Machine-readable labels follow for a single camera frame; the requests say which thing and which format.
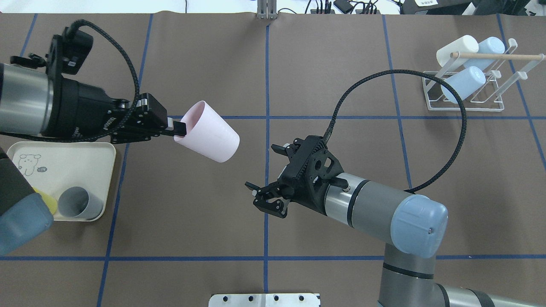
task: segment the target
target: blue tape line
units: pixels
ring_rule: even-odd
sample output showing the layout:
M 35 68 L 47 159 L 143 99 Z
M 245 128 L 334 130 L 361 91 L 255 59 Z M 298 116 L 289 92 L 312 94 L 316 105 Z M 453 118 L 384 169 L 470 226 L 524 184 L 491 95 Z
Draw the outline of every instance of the blue tape line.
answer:
M 479 260 L 479 259 L 546 259 L 546 254 L 493 254 L 493 255 L 438 255 L 437 260 Z M 105 257 L 79 256 L 4 256 L 0 261 L 104 261 Z M 143 262 L 199 262 L 199 261 L 263 261 L 262 256 L 148 256 L 109 257 L 112 261 Z M 380 261 L 383 256 L 268 256 L 268 261 Z
M 183 115 L 169 115 L 173 119 L 181 119 Z M 292 116 L 264 116 L 264 115 L 226 115 L 222 116 L 226 120 L 330 120 L 328 115 L 292 115 Z M 339 115 L 339 120 L 397 120 L 399 117 L 394 115 Z M 402 120 L 459 120 L 460 115 L 400 115 Z M 546 120 L 546 116 L 467 116 L 469 120 Z
M 23 48 L 21 49 L 21 53 L 19 54 L 20 57 L 25 55 L 28 41 L 31 38 L 32 30 L 34 29 L 34 24 L 36 23 L 36 18 L 38 18 L 38 14 L 35 14 L 34 17 L 32 18 L 31 27 L 28 29 L 27 38 L 25 39 L 25 43 L 23 44 Z
M 523 255 L 439 255 L 437 260 L 472 260 L 472 259 L 546 259 L 546 254 Z
M 502 41 L 504 42 L 506 46 L 507 44 L 506 44 L 505 31 L 502 28 L 502 21 L 501 21 L 500 14 L 497 14 L 497 22 L 498 22 L 498 28 L 501 31 Z M 515 73 L 515 68 L 514 68 L 514 64 L 512 63 L 512 60 L 508 62 L 510 63 L 510 68 L 512 69 L 512 73 Z M 537 131 L 535 130 L 535 125 L 533 124 L 533 119 L 531 118 L 531 113 L 529 112 L 529 107 L 527 106 L 527 101 L 525 100 L 525 96 L 523 95 L 523 90 L 521 89 L 521 84 L 519 83 L 519 81 L 516 81 L 516 86 L 518 87 L 519 96 L 521 97 L 521 102 L 523 103 L 525 114 L 527 115 L 527 118 L 529 119 L 529 126 L 531 126 L 531 131 L 533 133 L 535 143 L 537 144 L 538 154 L 540 155 L 542 160 L 542 166 L 544 167 L 544 170 L 546 170 L 546 159 L 544 158 L 544 151 L 542 150 L 541 142 L 538 139 Z
M 150 32 L 152 31 L 153 14 L 150 14 L 148 20 L 148 31 L 146 32 L 146 42 L 144 42 L 144 52 L 142 53 L 142 60 L 140 61 L 140 73 L 138 75 L 138 85 L 142 84 L 142 76 L 144 75 L 144 64 L 146 63 L 146 54 L 148 51 L 148 43 L 150 41 Z
M 110 257 L 110 261 L 263 261 L 262 256 L 157 256 L 157 257 Z
M 270 261 L 375 261 L 383 256 L 270 256 Z
M 389 46 L 389 34 L 387 31 L 387 21 L 385 19 L 385 15 L 381 15 L 381 18 L 383 19 L 383 32 L 385 33 L 385 45 L 387 46 L 387 58 L 389 59 L 389 68 L 393 69 L 393 58 L 390 54 L 390 46 Z M 394 105 L 396 106 L 396 116 L 398 119 L 398 130 L 400 132 L 400 141 L 402 143 L 402 155 L 404 157 L 404 166 L 406 168 L 406 179 L 408 181 L 408 187 L 412 188 L 411 183 L 411 174 L 410 174 L 410 165 L 408 163 L 408 154 L 406 150 L 406 140 L 404 139 L 404 132 L 403 132 L 403 126 L 402 126 L 402 117 L 400 116 L 400 104 L 398 102 L 398 92 L 396 91 L 396 81 L 394 80 L 394 74 L 390 75 L 390 81 L 393 84 L 393 94 L 394 94 Z
M 100 307 L 100 305 L 102 304 L 104 286 L 106 284 L 106 275 L 108 274 L 108 263 L 109 263 L 109 258 L 110 258 L 110 252 L 112 250 L 112 241 L 114 239 L 114 230 L 116 228 L 117 211 L 118 211 L 120 200 L 121 200 L 121 186 L 123 184 L 123 179 L 125 177 L 125 168 L 127 166 L 127 154 L 129 153 L 129 145 L 130 144 L 127 144 L 125 146 L 125 152 L 123 153 L 123 163 L 121 165 L 120 181 L 117 184 L 116 204 L 114 205 L 114 214 L 112 215 L 112 223 L 110 225 L 110 234 L 108 236 L 108 245 L 106 246 L 106 255 L 105 255 L 105 258 L 104 258 L 103 275 L 100 278 L 100 288 L 99 288 L 99 295 L 98 295 L 98 298 L 97 298 L 97 307 Z
M 269 25 L 265 27 L 265 185 L 269 184 Z M 264 213 L 264 293 L 268 292 L 269 216 Z
M 0 261 L 104 261 L 105 257 L 86 256 L 6 256 Z

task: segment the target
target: black electronic device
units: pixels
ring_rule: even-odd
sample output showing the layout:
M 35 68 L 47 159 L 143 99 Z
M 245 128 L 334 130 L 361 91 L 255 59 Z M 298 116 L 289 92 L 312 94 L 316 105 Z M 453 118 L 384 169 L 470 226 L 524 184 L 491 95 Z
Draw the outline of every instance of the black electronic device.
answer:
M 347 0 L 336 0 L 334 5 L 344 14 L 348 14 L 354 9 L 354 6 Z
M 437 0 L 438 4 L 420 7 L 414 0 L 405 1 L 400 14 L 419 15 L 461 15 L 472 2 L 471 0 Z

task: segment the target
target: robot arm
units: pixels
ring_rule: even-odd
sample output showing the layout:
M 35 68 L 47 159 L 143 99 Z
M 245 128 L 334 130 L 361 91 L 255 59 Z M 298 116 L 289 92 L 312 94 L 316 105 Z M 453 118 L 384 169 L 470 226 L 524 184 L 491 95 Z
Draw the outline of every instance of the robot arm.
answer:
M 45 141 L 94 141 L 109 135 L 113 144 L 186 135 L 185 124 L 168 118 L 151 94 L 138 94 L 138 84 L 132 106 L 128 100 L 110 98 L 102 88 L 64 78 L 62 74 L 79 71 L 92 45 L 89 34 L 65 28 L 53 36 L 47 61 L 30 54 L 12 56 L 15 66 L 0 64 L 0 133 Z M 34 70 L 44 66 L 46 73 Z
M 245 183 L 253 204 L 285 218 L 288 203 L 299 203 L 384 241 L 379 307 L 540 307 L 434 283 L 435 254 L 447 226 L 444 205 L 345 173 L 323 137 L 309 135 L 271 148 L 289 163 L 265 187 Z
M 271 148 L 290 163 L 266 187 L 246 183 L 254 191 L 259 210 L 284 218 L 292 201 L 403 252 L 424 258 L 436 253 L 447 226 L 444 205 L 345 173 L 323 138 L 316 135 Z M 280 199 L 270 203 L 271 198 Z

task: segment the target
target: yellow cup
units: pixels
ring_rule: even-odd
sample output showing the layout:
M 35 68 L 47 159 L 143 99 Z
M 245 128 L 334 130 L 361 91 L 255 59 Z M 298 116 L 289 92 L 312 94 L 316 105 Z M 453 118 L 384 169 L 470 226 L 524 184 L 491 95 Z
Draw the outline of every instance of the yellow cup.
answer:
M 45 205 L 48 206 L 49 212 L 51 212 L 51 214 L 55 214 L 55 212 L 57 212 L 57 201 L 53 197 L 40 191 L 39 189 L 35 187 L 32 188 L 36 193 L 41 195 L 41 198 L 44 201 Z

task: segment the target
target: light blue cup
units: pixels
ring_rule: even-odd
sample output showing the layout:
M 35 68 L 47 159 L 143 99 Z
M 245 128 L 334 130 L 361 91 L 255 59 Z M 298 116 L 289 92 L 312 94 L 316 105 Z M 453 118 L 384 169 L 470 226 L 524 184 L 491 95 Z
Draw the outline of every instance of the light blue cup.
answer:
M 503 54 L 505 52 L 505 45 L 500 39 L 496 37 L 490 37 L 483 40 L 478 44 L 478 47 L 479 54 Z M 486 58 L 471 58 L 463 65 L 467 68 L 470 66 L 476 66 L 483 71 L 488 68 L 489 65 L 491 65 L 491 63 L 493 63 L 494 61 L 495 60 L 489 60 Z
M 465 100 L 470 94 L 485 84 L 485 74 L 478 67 L 470 66 L 447 78 L 446 82 L 457 91 L 462 100 Z M 449 101 L 457 103 L 455 96 L 447 88 L 442 86 L 442 92 Z

